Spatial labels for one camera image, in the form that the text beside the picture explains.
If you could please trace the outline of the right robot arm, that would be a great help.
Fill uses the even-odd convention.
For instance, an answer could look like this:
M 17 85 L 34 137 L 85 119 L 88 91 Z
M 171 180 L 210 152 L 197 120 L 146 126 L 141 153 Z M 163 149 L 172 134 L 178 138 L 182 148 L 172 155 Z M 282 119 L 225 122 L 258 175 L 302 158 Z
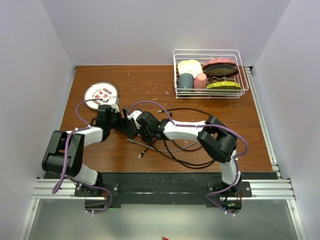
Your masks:
M 237 140 L 244 139 L 216 117 L 211 116 L 199 122 L 181 122 L 172 118 L 160 121 L 150 112 L 136 110 L 127 119 L 135 125 L 140 137 L 147 143 L 153 140 L 189 140 L 200 143 L 212 160 L 219 163 L 223 187 L 217 193 L 224 192 L 233 197 L 241 190 Z

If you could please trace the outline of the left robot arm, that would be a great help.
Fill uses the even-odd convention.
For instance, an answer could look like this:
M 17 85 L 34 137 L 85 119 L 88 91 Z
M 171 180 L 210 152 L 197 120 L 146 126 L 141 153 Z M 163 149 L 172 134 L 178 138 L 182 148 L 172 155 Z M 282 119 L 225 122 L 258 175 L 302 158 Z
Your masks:
M 42 169 L 60 176 L 52 189 L 53 194 L 60 190 L 66 178 L 85 186 L 92 196 L 99 196 L 105 191 L 101 174 L 83 163 L 84 148 L 105 141 L 112 129 L 134 138 L 141 127 L 137 117 L 142 112 L 136 110 L 130 114 L 126 108 L 122 111 L 110 105 L 101 105 L 95 119 L 87 127 L 72 131 L 55 130 L 52 133 L 42 160 Z

